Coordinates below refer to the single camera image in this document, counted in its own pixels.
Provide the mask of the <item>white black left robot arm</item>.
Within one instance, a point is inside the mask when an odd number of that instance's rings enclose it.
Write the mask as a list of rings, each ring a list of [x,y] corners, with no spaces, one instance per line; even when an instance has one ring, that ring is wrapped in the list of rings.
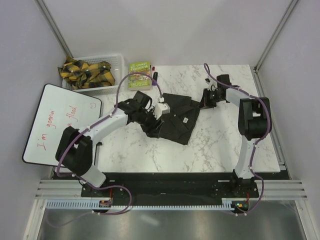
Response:
[[[138,91],[133,98],[117,101],[114,109],[96,122],[83,128],[68,126],[62,133],[55,159],[56,175],[60,178],[73,176],[84,181],[99,197],[110,191],[107,176],[93,163],[94,151],[101,140],[130,123],[140,125],[149,138],[159,138],[163,125],[162,115],[170,108],[161,98],[155,105],[145,93]]]

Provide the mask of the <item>white plastic basket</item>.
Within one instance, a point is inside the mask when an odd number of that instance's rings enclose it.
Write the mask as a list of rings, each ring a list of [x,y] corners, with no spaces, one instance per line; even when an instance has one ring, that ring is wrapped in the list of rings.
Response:
[[[110,72],[112,73],[115,84],[113,86],[104,86],[104,87],[95,87],[87,89],[77,89],[75,92],[85,94],[88,96],[100,96],[100,95],[109,95],[115,94],[118,89],[118,85],[121,79],[125,76],[125,71],[127,70],[125,66],[124,57],[121,54],[112,54],[112,55],[96,55],[96,56],[87,56],[87,57],[78,57],[76,60],[83,60],[89,64],[96,64],[102,61],[108,62],[111,64]]]

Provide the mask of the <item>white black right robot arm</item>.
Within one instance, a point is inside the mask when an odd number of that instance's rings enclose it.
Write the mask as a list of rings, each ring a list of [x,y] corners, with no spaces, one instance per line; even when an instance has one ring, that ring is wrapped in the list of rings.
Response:
[[[230,181],[222,183],[222,189],[230,192],[232,197],[258,197],[253,161],[257,144],[272,130],[270,100],[267,97],[251,96],[239,86],[232,85],[228,74],[219,75],[216,79],[206,78],[205,82],[208,86],[203,89],[199,109],[213,109],[219,102],[232,103],[238,107],[240,154]]]

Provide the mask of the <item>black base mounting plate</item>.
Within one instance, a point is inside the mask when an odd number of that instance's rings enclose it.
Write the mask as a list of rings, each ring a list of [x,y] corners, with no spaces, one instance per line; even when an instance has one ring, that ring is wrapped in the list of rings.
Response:
[[[221,205],[223,199],[259,197],[253,178],[238,180],[232,173],[107,173],[103,190],[84,185],[82,197],[111,197],[116,206]]]

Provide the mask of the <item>aluminium frame post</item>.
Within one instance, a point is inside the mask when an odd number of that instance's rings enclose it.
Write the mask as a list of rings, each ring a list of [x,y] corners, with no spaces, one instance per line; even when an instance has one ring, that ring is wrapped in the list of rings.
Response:
[[[261,56],[259,57],[257,63],[253,67],[253,71],[255,74],[258,73],[258,71],[263,66],[266,58],[268,57],[269,53],[271,52],[273,46],[275,45],[276,41],[278,40],[280,34],[284,30],[285,26],[287,25],[289,19],[291,18],[294,10],[296,9],[297,5],[300,3],[300,0],[291,0],[286,7],[281,19],[279,20],[276,28],[274,29],[270,39],[268,40]]]
[[[55,36],[56,40],[58,41],[60,47],[62,48],[63,52],[70,56],[73,57],[73,54],[65,40],[65,38],[63,37],[56,21],[54,20],[48,6],[46,5],[44,0],[35,0],[35,3],[37,4],[37,6],[39,7],[42,15],[44,16],[47,24],[49,25],[53,35]]]

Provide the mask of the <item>dark striped long sleeve shirt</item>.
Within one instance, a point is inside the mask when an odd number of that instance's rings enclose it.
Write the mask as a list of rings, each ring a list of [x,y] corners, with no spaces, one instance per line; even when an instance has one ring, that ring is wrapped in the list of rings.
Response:
[[[187,145],[200,114],[200,103],[185,95],[164,93],[163,97],[170,112],[161,116],[161,126],[148,136]]]

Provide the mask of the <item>purple black marker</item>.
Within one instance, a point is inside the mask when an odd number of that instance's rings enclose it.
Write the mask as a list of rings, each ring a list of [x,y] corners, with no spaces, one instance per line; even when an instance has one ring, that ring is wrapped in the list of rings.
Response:
[[[156,86],[156,85],[157,85],[157,81],[158,81],[158,72],[155,71],[155,72],[153,73],[152,85],[153,85],[153,86]]]

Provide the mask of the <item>left aluminium frame post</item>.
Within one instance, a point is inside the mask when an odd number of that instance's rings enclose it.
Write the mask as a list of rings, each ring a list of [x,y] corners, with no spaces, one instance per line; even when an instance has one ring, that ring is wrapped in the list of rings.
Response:
[[[49,25],[53,35],[55,36],[56,40],[58,41],[60,47],[62,48],[63,52],[70,56],[73,57],[73,54],[65,40],[65,38],[63,37],[56,21],[54,20],[48,6],[46,5],[44,0],[35,0],[35,3],[37,4],[37,6],[39,7],[42,15],[44,16],[47,24]]]

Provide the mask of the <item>red white marker pen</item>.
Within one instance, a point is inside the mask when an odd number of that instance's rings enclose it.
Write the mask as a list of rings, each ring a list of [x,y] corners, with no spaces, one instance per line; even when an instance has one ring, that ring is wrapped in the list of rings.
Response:
[[[152,66],[152,68],[151,68],[151,73],[150,73],[150,76],[151,76],[151,77],[153,77],[154,71],[155,71],[155,66]]]

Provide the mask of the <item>yellow black plaid shirt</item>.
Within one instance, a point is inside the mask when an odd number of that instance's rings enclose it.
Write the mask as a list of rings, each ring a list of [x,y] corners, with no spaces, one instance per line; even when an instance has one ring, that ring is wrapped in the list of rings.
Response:
[[[112,65],[106,61],[88,63],[67,56],[59,75],[73,90],[114,86],[116,80],[111,73]]]

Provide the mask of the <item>white whiteboard black frame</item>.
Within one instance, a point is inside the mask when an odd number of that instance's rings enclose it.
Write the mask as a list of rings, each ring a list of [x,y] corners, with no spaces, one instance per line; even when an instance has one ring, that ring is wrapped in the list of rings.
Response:
[[[102,101],[56,85],[43,88],[22,154],[28,164],[57,166],[56,152],[63,131],[82,128],[101,116]]]

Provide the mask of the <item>green paperback book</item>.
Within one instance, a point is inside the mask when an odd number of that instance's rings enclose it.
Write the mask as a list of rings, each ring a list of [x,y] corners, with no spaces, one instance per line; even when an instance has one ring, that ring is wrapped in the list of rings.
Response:
[[[133,74],[128,77],[128,89],[130,91],[150,90],[152,87],[152,80],[148,77],[151,76],[151,64],[149,61],[134,62],[129,65],[129,73]]]

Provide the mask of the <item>right aluminium frame post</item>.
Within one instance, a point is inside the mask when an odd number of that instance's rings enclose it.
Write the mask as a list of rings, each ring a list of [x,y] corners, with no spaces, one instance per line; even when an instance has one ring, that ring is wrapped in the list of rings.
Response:
[[[273,46],[275,45],[276,41],[278,40],[280,34],[284,30],[285,26],[287,25],[289,19],[291,18],[294,10],[296,9],[297,5],[300,3],[300,0],[291,0],[286,7],[281,19],[279,20],[276,28],[274,29],[270,39],[268,40],[261,56],[259,57],[257,63],[253,67],[253,71],[255,74],[258,73],[258,71],[263,66],[266,58],[268,57],[269,53],[271,52]]]

